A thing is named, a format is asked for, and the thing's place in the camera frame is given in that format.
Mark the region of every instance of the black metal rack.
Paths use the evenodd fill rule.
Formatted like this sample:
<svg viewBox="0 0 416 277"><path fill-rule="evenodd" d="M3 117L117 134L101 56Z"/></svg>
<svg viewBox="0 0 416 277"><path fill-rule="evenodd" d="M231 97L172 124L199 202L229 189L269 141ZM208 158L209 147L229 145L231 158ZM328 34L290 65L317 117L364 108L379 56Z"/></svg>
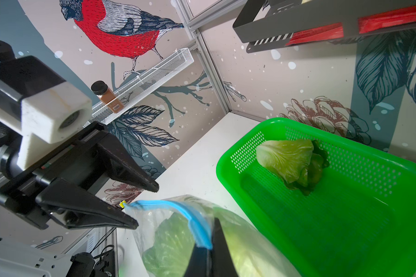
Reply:
<svg viewBox="0 0 416 277"><path fill-rule="evenodd" d="M269 0L271 8L262 19L255 17L265 0L248 0L233 24L247 52L293 46L287 45L293 34L335 23L342 23L344 37L360 36L416 28L416 22L359 33L358 19L370 15L416 6L416 0Z"/></svg>

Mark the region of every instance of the blue zipper strip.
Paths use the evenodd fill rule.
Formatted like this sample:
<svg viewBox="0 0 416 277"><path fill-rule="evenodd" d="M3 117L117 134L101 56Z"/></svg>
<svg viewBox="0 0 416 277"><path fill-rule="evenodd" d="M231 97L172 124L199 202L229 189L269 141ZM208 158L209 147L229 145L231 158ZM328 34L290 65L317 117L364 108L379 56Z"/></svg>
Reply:
<svg viewBox="0 0 416 277"><path fill-rule="evenodd" d="M167 200L139 200L125 205L125 207L145 211L155 209L170 210L173 208L181 213L186 219L188 219L188 228L194 237L197 247L204 247L206 249L212 250L210 224L200 214L199 211L190 205L182 202Z"/></svg>

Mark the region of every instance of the black cable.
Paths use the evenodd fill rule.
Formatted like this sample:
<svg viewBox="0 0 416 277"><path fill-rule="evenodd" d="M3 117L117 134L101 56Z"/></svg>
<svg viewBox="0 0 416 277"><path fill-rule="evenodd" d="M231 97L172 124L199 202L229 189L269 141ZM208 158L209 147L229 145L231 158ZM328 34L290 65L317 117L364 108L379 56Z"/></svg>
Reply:
<svg viewBox="0 0 416 277"><path fill-rule="evenodd" d="M106 252L103 252L108 247L112 247L112 249L111 250L108 250ZM112 244L105 246L105 248L102 249L102 251L100 252L100 254L97 255L97 256L95 256L95 257L93 257L93 259L97 259L97 258L104 257L104 256L108 255L111 252L114 252L114 245L112 245Z"/></svg>
<svg viewBox="0 0 416 277"><path fill-rule="evenodd" d="M100 244L102 244L102 242L104 242L113 232L114 230L116 230L116 227L111 228L111 230L109 230L96 244L96 246L94 246L94 248L91 250L92 253L97 247L100 246Z"/></svg>

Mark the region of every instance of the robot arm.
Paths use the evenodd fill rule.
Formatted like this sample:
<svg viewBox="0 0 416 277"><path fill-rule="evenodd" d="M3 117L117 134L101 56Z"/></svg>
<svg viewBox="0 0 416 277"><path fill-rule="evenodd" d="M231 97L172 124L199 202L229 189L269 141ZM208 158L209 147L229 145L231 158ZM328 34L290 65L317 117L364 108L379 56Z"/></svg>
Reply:
<svg viewBox="0 0 416 277"><path fill-rule="evenodd" d="M94 122L91 100L33 56L15 59L0 41L0 205L46 229L53 219L67 229L137 221L94 195L111 178L148 191L159 185L120 141Z"/></svg>

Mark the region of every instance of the plastic zip bag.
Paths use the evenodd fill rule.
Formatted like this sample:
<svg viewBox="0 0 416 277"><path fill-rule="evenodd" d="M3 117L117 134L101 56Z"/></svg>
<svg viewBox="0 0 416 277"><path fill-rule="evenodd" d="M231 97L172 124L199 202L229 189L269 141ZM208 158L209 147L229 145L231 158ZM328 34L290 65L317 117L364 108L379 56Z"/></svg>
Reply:
<svg viewBox="0 0 416 277"><path fill-rule="evenodd" d="M212 249L215 218L220 221L240 277L300 277L288 259L251 224L211 202L187 195L135 201L125 208L139 223L133 235L152 277L182 277L194 245Z"/></svg>

